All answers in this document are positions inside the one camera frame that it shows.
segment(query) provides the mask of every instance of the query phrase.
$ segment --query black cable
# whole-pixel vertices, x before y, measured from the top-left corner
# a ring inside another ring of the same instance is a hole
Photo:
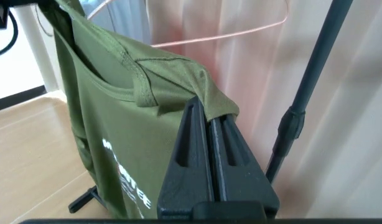
[[[17,38],[18,38],[18,25],[17,25],[17,21],[16,21],[16,18],[14,18],[14,16],[12,15],[10,10],[9,10],[9,17],[11,19],[12,29],[13,29],[12,39],[11,39],[10,43],[7,44],[7,46],[5,48],[0,50],[0,55],[4,54],[8,50],[10,50],[12,48],[12,46],[14,46],[14,44],[16,43]]]
[[[37,22],[39,23],[40,28],[42,28],[44,34],[46,34],[48,37],[53,37],[53,34],[48,33],[46,31],[46,29],[44,28],[44,26],[42,25],[42,22],[40,21],[40,18],[39,18],[39,13],[38,13],[38,10],[37,10],[37,5],[35,5],[35,12],[36,12]]]

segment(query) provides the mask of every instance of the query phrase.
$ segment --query wooden floor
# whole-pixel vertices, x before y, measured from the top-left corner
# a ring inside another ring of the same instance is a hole
[[[92,186],[62,100],[45,95],[0,111],[0,223],[109,218],[95,199],[68,212],[68,204]]]

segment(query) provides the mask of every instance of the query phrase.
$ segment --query green fabric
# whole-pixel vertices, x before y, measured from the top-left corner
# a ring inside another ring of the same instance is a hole
[[[82,161],[115,218],[156,218],[185,103],[208,120],[238,114],[197,62],[108,32],[77,0],[41,6],[55,29],[72,129]]]

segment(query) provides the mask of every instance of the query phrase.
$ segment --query black bar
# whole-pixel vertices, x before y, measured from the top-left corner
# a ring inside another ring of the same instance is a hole
[[[266,171],[266,177],[270,183],[273,182],[277,175],[294,140],[299,137],[302,131],[305,108],[352,2],[353,0],[333,0],[330,5],[293,104],[286,111],[279,125],[273,154]]]
[[[6,109],[10,106],[17,105],[19,103],[23,103],[27,100],[31,100],[35,97],[41,96],[46,93],[46,88],[44,85],[32,88],[30,90],[26,90],[20,93],[16,93],[11,96],[7,96],[0,99],[0,110]]]

